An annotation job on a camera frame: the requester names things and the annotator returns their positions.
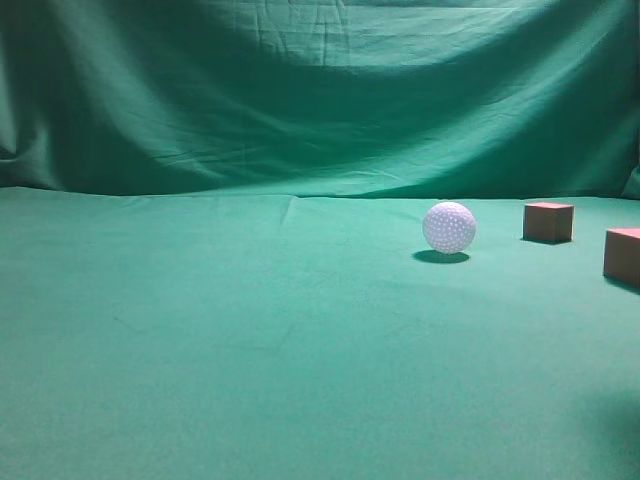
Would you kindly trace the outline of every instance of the golf ball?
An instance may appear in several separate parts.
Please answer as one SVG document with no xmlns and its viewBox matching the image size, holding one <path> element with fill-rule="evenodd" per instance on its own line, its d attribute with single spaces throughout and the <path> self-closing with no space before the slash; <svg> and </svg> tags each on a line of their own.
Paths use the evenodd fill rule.
<svg viewBox="0 0 640 480">
<path fill-rule="evenodd" d="M 467 248 L 476 235 L 473 214 L 456 202 L 441 202 L 432 207 L 422 222 L 427 243 L 441 253 L 458 253 Z"/>
</svg>

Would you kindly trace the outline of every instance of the wooden cube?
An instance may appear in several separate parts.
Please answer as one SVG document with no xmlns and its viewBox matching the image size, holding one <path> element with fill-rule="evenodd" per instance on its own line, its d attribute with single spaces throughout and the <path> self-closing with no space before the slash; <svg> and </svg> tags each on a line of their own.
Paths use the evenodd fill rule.
<svg viewBox="0 0 640 480">
<path fill-rule="evenodd" d="M 570 242 L 573 237 L 573 205 L 547 202 L 525 205 L 523 237 L 548 243 Z"/>
<path fill-rule="evenodd" d="M 607 230 L 604 275 L 640 288 L 640 228 Z"/>
</svg>

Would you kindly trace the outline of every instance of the white golf ball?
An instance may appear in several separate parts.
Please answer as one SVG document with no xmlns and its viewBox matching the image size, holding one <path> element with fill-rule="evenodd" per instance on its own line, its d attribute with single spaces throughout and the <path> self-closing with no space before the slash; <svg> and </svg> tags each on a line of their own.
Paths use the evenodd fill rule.
<svg viewBox="0 0 640 480">
<path fill-rule="evenodd" d="M 458 253 L 476 236 L 476 219 L 463 205 L 441 202 L 432 207 L 422 222 L 427 243 L 441 253 Z"/>
</svg>

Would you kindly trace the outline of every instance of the brown cube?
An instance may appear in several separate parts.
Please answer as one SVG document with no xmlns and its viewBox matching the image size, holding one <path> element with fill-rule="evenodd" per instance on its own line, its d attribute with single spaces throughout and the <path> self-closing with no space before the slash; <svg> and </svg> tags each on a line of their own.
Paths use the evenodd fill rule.
<svg viewBox="0 0 640 480">
<path fill-rule="evenodd" d="M 640 228 L 607 230 L 604 275 L 640 288 Z"/>
<path fill-rule="evenodd" d="M 573 205 L 529 203 L 524 207 L 525 240 L 560 243 L 573 236 Z"/>
</svg>

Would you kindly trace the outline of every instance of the green backdrop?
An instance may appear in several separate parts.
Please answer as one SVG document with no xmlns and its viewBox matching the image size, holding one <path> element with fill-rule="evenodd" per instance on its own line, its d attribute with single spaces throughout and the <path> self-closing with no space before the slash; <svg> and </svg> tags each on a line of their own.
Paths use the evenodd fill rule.
<svg viewBox="0 0 640 480">
<path fill-rule="evenodd" d="M 640 198 L 635 0 L 0 8 L 1 186 Z"/>
</svg>

